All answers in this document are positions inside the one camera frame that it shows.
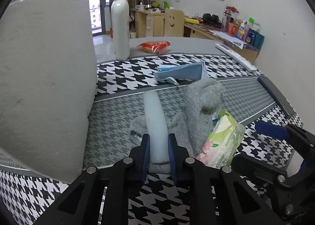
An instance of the paper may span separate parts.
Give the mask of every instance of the paper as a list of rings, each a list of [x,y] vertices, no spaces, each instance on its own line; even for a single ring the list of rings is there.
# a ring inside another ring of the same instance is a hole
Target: paper
[[[244,47],[245,42],[243,42],[242,40],[240,40],[236,37],[230,36],[227,33],[215,31],[215,30],[209,30],[209,32],[211,32],[213,35],[219,36],[225,40],[232,42],[233,44],[235,44],[240,49],[243,49],[243,47]]]

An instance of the white foam block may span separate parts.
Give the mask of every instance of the white foam block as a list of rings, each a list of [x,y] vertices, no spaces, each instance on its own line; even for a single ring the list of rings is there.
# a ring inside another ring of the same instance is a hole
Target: white foam block
[[[168,131],[163,108],[156,91],[143,94],[144,115],[150,136],[150,162],[168,162]]]
[[[43,176],[80,175],[95,94],[89,0],[21,0],[0,20],[0,148]]]

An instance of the yellow object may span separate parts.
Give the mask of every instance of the yellow object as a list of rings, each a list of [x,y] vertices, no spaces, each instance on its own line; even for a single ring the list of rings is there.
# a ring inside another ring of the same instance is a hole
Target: yellow object
[[[185,19],[185,22],[199,25],[199,21],[194,20],[194,19]]]
[[[158,8],[160,6],[160,4],[156,1],[153,1],[151,4],[154,8]]]

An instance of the desk drawer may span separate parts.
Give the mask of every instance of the desk drawer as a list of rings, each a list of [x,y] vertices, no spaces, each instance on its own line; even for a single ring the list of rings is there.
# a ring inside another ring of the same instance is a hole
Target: desk drawer
[[[154,25],[154,15],[147,15],[146,16],[146,26],[148,28],[153,29],[153,25]]]
[[[216,38],[215,36],[211,35],[211,34],[201,34],[200,32],[196,31],[196,30],[191,30],[190,32],[190,37],[191,38],[201,38],[201,39],[209,39],[209,40],[215,40],[218,41],[220,43],[223,43],[223,41],[219,38]]]
[[[197,31],[195,31],[193,29],[190,32],[190,38],[210,39],[210,37],[207,37],[207,36],[197,32]]]
[[[153,27],[146,27],[146,32],[145,32],[146,37],[153,37]]]

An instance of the white wall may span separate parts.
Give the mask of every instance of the white wall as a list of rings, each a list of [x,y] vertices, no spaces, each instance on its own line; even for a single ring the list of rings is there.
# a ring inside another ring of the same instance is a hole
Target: white wall
[[[305,128],[315,133],[315,15],[305,0],[161,1],[190,16],[210,13],[221,18],[225,6],[234,5],[240,17],[253,17],[265,36],[255,65],[286,96]]]

